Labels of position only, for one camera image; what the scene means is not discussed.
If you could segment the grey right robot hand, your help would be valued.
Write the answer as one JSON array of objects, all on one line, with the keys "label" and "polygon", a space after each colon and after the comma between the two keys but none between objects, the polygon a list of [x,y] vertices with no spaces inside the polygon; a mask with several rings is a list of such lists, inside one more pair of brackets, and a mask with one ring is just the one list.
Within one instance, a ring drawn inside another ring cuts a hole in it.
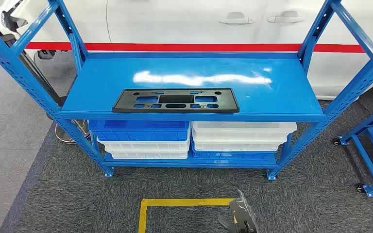
[{"label": "grey right robot hand", "polygon": [[229,207],[233,210],[236,222],[228,222],[218,215],[218,223],[229,233],[258,233],[259,228],[254,217],[254,211],[242,191],[239,189],[237,191],[239,197],[229,201]]}]

